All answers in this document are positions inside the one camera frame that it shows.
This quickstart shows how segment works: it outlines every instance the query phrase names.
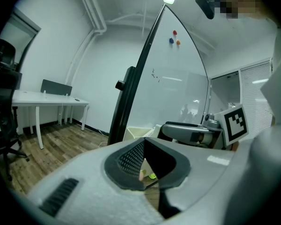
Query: window blinds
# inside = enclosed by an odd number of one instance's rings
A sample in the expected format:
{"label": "window blinds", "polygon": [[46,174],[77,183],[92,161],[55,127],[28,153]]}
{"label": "window blinds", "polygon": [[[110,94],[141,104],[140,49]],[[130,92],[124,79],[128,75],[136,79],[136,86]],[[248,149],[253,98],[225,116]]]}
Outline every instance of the window blinds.
{"label": "window blinds", "polygon": [[248,121],[249,134],[243,138],[251,139],[271,126],[272,115],[266,110],[267,100],[260,88],[270,77],[270,63],[241,70],[243,83],[243,106]]}

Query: wooden floor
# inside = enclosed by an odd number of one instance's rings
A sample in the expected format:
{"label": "wooden floor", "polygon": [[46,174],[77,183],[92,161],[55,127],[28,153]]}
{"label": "wooden floor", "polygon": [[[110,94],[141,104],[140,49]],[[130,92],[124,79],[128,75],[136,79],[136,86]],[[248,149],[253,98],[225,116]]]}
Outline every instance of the wooden floor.
{"label": "wooden floor", "polygon": [[[81,130],[77,124],[52,125],[41,128],[44,149],[40,150],[37,136],[22,135],[21,150],[26,153],[30,161],[17,156],[8,157],[10,175],[13,180],[7,181],[4,163],[0,161],[0,171],[7,186],[19,193],[27,194],[43,177],[83,152],[98,149],[107,145],[108,138],[89,129]],[[153,182],[149,177],[143,180],[147,186]],[[159,201],[158,185],[146,190],[146,198],[157,209]]]}

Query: white desk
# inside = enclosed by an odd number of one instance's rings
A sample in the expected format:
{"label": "white desk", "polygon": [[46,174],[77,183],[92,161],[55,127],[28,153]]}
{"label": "white desk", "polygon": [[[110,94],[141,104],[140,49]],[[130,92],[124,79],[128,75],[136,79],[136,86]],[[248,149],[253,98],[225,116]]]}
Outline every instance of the white desk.
{"label": "white desk", "polygon": [[[45,94],[42,92],[15,90],[12,106],[29,107],[29,124],[30,124],[31,133],[33,133],[31,118],[32,118],[33,107],[35,107],[37,139],[38,139],[38,144],[39,144],[40,149],[43,149],[44,146],[43,146],[40,126],[39,126],[39,107],[40,106],[59,106],[58,121],[59,121],[59,124],[61,125],[61,120],[62,120],[61,109],[63,106],[72,106],[71,113],[70,113],[70,123],[72,123],[73,106],[84,106],[84,113],[83,113],[82,127],[81,127],[81,130],[84,130],[85,119],[86,119],[89,102],[81,100],[79,98],[77,98],[77,99],[79,101],[76,101],[75,97],[70,97],[70,96]],[[67,118],[68,118],[68,109],[65,109],[65,123],[67,123]]]}

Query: ceiling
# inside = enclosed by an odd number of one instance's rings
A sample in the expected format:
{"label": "ceiling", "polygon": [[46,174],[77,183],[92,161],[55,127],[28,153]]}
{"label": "ceiling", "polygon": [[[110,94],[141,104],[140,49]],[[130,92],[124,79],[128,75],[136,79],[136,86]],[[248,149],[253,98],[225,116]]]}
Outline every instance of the ceiling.
{"label": "ceiling", "polygon": [[[107,21],[127,14],[143,14],[145,1],[98,0]],[[163,0],[147,0],[146,28],[151,28],[162,5]],[[227,19],[225,15],[217,13],[213,20],[209,20],[194,0],[175,0],[174,4],[169,7],[184,26],[192,32],[195,43],[201,43],[202,46],[199,50],[207,56],[222,43],[234,43],[240,40],[250,43],[275,29],[275,25],[265,19]],[[142,17],[132,16],[115,23],[141,26]]]}

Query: desk leg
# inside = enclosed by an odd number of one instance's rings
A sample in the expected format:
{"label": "desk leg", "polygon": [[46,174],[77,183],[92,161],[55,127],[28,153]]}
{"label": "desk leg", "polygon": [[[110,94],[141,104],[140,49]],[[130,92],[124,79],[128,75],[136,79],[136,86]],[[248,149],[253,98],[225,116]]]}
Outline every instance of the desk leg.
{"label": "desk leg", "polygon": [[69,111],[69,106],[66,106],[65,107],[65,124],[67,124],[67,114],[68,114],[68,111]]}
{"label": "desk leg", "polygon": [[39,106],[36,106],[36,127],[37,127],[37,139],[38,139],[38,145],[40,149],[43,149],[43,142],[41,137],[41,129],[39,127]]}
{"label": "desk leg", "polygon": [[30,127],[30,133],[33,134],[33,128],[32,128],[32,115],[33,114],[33,107],[28,107],[28,120],[29,120],[29,127]]}
{"label": "desk leg", "polygon": [[74,111],[74,106],[71,106],[70,123],[72,123],[73,120],[73,111]]}
{"label": "desk leg", "polygon": [[82,127],[81,127],[82,131],[84,130],[87,111],[88,111],[88,106],[85,106],[84,107],[84,112],[83,112],[83,118],[82,118]]}
{"label": "desk leg", "polygon": [[61,125],[61,119],[62,119],[62,107],[58,106],[58,124]]}

